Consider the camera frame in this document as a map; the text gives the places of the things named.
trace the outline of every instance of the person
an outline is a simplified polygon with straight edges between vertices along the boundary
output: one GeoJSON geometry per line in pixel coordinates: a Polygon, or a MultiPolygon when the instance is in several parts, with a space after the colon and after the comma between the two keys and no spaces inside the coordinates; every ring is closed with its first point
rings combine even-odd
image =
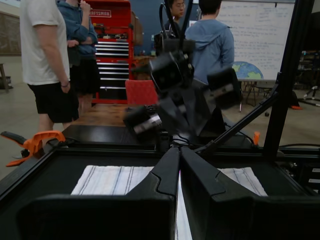
{"type": "Polygon", "coordinates": [[[235,41],[230,28],[216,20],[222,0],[199,0],[202,19],[189,27],[185,38],[195,41],[194,78],[208,83],[207,75],[232,67],[235,41]]]}
{"type": "Polygon", "coordinates": [[[92,107],[93,94],[100,90],[100,74],[96,59],[95,44],[98,37],[91,23],[91,7],[85,1],[66,0],[58,1],[66,24],[67,40],[76,40],[80,54],[79,65],[70,68],[71,83],[78,94],[80,116],[92,107]]]}
{"type": "MultiPolygon", "coordinates": [[[[179,27],[179,20],[185,14],[185,0],[168,0],[170,12],[173,17],[174,26],[177,30],[179,36],[181,35],[181,29],[179,27]]],[[[170,21],[168,20],[164,25],[165,30],[170,31],[172,30],[170,21]]]]}
{"type": "Polygon", "coordinates": [[[38,131],[57,123],[67,128],[79,117],[79,102],[69,82],[66,24],[56,2],[21,0],[20,36],[23,81],[35,95],[38,131]]]}

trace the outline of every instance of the whiteboard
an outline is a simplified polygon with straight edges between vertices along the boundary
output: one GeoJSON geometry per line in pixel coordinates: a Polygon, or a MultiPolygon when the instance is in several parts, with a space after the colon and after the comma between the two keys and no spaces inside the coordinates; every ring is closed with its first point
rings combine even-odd
{"type": "Polygon", "coordinates": [[[294,6],[292,3],[222,2],[217,20],[228,25],[233,33],[233,68],[239,79],[277,79],[294,6]]]}
{"type": "Polygon", "coordinates": [[[0,0],[0,3],[5,3],[14,7],[19,8],[20,7],[20,1],[21,0],[0,0]]]}

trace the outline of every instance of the blue hoodie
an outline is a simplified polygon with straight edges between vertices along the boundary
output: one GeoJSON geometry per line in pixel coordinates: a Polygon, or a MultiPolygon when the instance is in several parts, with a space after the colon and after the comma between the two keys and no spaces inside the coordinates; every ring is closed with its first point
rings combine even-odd
{"type": "Polygon", "coordinates": [[[208,74],[232,67],[235,41],[227,25],[215,19],[199,20],[187,29],[185,38],[195,41],[192,60],[195,79],[208,84],[208,74]]]}
{"type": "Polygon", "coordinates": [[[58,1],[57,6],[64,18],[66,25],[66,37],[67,40],[78,40],[79,41],[79,52],[82,58],[95,59],[96,48],[95,44],[98,42],[97,33],[95,28],[89,19],[89,30],[82,26],[83,11],[80,7],[71,6],[65,1],[58,1]],[[92,45],[81,45],[81,42],[87,40],[87,37],[92,39],[92,45]]]}

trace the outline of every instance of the striped towel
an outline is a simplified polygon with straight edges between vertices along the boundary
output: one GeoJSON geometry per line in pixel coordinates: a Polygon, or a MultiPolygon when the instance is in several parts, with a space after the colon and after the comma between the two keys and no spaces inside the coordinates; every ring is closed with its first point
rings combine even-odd
{"type": "Polygon", "coordinates": [[[258,196],[268,196],[260,181],[255,176],[254,171],[252,171],[251,167],[225,168],[219,170],[227,175],[230,179],[250,190],[251,192],[257,194],[258,196]]]}
{"type": "MultiPolygon", "coordinates": [[[[71,195],[126,195],[153,169],[141,166],[92,166],[89,165],[71,195]]],[[[178,204],[175,227],[176,240],[192,240],[187,211],[178,183],[178,204]]]]}
{"type": "MultiPolygon", "coordinates": [[[[153,167],[141,166],[89,165],[84,169],[71,195],[126,195],[137,186],[152,169],[153,167]]],[[[220,169],[220,171],[257,195],[267,196],[264,188],[250,167],[220,169]]],[[[175,239],[192,240],[180,176],[178,183],[175,239]]]]}

